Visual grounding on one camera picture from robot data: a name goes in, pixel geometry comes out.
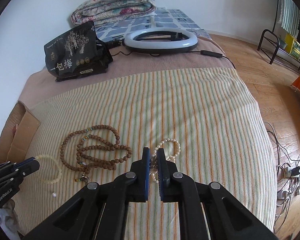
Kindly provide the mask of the black metal rack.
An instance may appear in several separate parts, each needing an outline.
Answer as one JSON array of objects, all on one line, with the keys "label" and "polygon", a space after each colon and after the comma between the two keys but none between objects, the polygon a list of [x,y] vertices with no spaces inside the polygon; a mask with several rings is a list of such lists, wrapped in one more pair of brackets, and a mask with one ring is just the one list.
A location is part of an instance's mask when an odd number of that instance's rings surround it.
[{"label": "black metal rack", "polygon": [[269,64],[279,63],[295,72],[300,72],[300,21],[297,38],[287,33],[277,23],[279,20],[279,0],[273,27],[262,31],[258,51],[263,52],[269,59]]}]

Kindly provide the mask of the white power strip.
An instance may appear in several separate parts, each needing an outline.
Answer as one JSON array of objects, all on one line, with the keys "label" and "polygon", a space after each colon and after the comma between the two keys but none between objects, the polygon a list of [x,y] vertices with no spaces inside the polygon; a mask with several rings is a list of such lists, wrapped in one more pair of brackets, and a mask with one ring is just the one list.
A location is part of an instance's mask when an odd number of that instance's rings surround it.
[{"label": "white power strip", "polygon": [[277,175],[279,179],[277,200],[279,202],[287,201],[300,194],[300,166],[293,167],[289,163],[284,163],[278,166]]}]

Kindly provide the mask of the striped yellow towel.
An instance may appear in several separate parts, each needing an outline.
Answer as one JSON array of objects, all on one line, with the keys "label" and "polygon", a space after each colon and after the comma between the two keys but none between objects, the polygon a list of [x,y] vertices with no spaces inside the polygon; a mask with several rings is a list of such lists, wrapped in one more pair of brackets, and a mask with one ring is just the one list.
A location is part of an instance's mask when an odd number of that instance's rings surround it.
[{"label": "striped yellow towel", "polygon": [[234,69],[190,68],[119,77],[79,87],[30,107],[40,121],[27,152],[40,170],[15,196],[20,230],[28,233],[79,191],[80,173],[60,161],[71,132],[94,125],[117,129],[131,161],[162,146],[193,180],[217,181],[266,227],[276,210],[273,147],[257,101]]}]

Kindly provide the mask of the green striped hanging towel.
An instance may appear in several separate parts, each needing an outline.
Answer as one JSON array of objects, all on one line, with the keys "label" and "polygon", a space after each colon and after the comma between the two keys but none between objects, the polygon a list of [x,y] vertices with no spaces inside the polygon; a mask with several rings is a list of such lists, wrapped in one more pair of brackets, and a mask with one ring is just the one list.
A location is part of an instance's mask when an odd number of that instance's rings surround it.
[{"label": "green striped hanging towel", "polygon": [[283,30],[297,38],[299,33],[300,10],[293,0],[279,0],[280,13],[278,24]]}]

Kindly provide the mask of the brown blanket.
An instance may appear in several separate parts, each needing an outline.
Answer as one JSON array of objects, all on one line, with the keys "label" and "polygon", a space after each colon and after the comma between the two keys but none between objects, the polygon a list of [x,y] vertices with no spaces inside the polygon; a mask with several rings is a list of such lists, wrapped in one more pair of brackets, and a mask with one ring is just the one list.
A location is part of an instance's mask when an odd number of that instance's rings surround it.
[{"label": "brown blanket", "polygon": [[[212,39],[200,37],[197,49],[213,51],[224,54],[222,48]],[[230,68],[234,69],[232,63],[225,58],[203,56],[198,53],[180,53],[152,57],[146,54],[132,53],[129,56],[117,55],[110,64],[109,70],[103,74],[90,75],[77,79],[57,82],[55,78],[44,68],[32,74],[21,88],[23,88],[18,100],[30,108],[39,102],[67,91],[92,85],[107,80],[141,74],[156,72],[160,70],[184,69],[184,68]],[[6,159],[12,142],[12,135],[0,136],[0,159]]]}]

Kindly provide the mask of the brown wooden bead mala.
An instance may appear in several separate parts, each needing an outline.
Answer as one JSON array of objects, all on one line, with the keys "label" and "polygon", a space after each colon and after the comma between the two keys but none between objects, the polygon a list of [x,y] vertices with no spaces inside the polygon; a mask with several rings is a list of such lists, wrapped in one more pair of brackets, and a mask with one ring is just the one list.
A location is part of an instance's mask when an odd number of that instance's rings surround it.
[{"label": "brown wooden bead mala", "polygon": [[[97,130],[106,130],[113,134],[114,142],[104,139],[97,135]],[[65,159],[66,147],[70,140],[74,137],[81,136],[77,145],[75,146],[75,165],[70,164]],[[119,157],[104,159],[98,157],[96,152],[114,153],[115,151],[124,151],[125,154]],[[69,170],[80,173],[80,177],[76,178],[76,182],[87,183],[89,180],[90,171],[95,168],[115,171],[118,164],[122,164],[132,157],[132,149],[121,144],[120,135],[112,126],[109,125],[95,125],[86,129],[77,130],[69,133],[62,141],[59,148],[59,158],[62,164]]]}]

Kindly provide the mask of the blue checkered bed sheet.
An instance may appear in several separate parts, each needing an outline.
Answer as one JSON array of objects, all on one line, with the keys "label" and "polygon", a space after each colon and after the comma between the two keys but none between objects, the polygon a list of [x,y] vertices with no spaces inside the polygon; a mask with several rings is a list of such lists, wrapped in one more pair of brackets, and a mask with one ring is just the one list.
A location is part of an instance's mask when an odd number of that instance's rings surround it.
[{"label": "blue checkered bed sheet", "polygon": [[95,27],[97,37],[104,41],[121,40],[126,34],[148,28],[179,28],[194,33],[196,36],[210,38],[194,20],[180,9],[157,9],[153,15],[138,18],[127,18],[113,23],[106,23]]}]

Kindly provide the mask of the folded floral quilt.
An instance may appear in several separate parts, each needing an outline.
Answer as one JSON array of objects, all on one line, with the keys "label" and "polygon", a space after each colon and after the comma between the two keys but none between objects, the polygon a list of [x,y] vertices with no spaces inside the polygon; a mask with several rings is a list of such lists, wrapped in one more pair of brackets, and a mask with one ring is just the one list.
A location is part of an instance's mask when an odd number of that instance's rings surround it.
[{"label": "folded floral quilt", "polygon": [[92,21],[101,26],[128,18],[151,15],[156,0],[87,0],[71,14],[71,22],[78,26]]}]

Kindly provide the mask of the brown cardboard box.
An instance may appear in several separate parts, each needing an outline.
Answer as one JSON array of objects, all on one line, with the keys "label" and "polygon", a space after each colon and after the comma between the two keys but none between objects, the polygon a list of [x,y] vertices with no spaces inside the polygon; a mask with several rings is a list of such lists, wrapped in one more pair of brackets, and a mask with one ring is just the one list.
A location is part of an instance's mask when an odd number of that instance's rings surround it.
[{"label": "brown cardboard box", "polygon": [[18,101],[0,135],[0,164],[22,162],[39,126],[40,121],[23,102]]}]

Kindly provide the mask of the black snack bag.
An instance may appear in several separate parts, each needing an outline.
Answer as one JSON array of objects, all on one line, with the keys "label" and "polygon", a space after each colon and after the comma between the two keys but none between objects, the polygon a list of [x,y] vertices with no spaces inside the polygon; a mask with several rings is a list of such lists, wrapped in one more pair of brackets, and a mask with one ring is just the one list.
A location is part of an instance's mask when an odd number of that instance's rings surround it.
[{"label": "black snack bag", "polygon": [[57,82],[106,73],[113,57],[97,38],[93,21],[59,35],[44,45],[47,71]]}]

